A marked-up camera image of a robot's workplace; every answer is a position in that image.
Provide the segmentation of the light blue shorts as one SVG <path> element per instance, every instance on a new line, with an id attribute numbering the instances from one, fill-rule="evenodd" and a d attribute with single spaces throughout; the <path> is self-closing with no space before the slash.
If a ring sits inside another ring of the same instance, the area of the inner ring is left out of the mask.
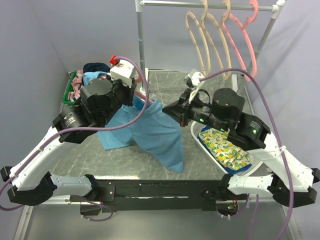
<path id="1" fill-rule="evenodd" d="M 160 101 L 155 98 L 151 101 L 136 122 L 117 130 L 98 131 L 98 138 L 105 150 L 124 148 L 136 143 L 165 168 L 181 173 L 184 169 L 181 127 L 163 112 Z"/>

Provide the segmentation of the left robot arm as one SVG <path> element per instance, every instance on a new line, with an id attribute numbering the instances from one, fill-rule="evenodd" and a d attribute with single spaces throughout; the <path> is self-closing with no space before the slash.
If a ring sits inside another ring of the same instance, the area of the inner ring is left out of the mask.
<path id="1" fill-rule="evenodd" d="M 67 151 L 104 127 L 123 105 L 132 106 L 136 86 L 108 78 L 95 78 L 83 86 L 79 98 L 60 112 L 27 157 L 1 169 L 2 180 L 12 185 L 7 191 L 10 202 L 36 206 L 65 195 L 97 200 L 102 189 L 92 174 L 67 177 L 52 174 L 50 169 Z"/>

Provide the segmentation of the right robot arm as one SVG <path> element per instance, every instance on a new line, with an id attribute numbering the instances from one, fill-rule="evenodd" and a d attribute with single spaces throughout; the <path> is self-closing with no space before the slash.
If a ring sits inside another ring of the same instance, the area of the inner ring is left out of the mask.
<path id="1" fill-rule="evenodd" d="M 257 116 L 243 112 L 245 100 L 230 88 L 214 92 L 211 103 L 202 102 L 190 88 L 179 100 L 165 106 L 162 111 L 181 127 L 190 121 L 215 130 L 227 132 L 227 140 L 267 165 L 269 175 L 244 176 L 225 174 L 218 189 L 210 194 L 218 200 L 228 200 L 236 195 L 272 197 L 288 207 L 314 204 L 317 191 L 312 187 L 320 181 L 320 170 L 309 168 L 298 161 L 287 149 L 280 147 L 275 134 Z"/>

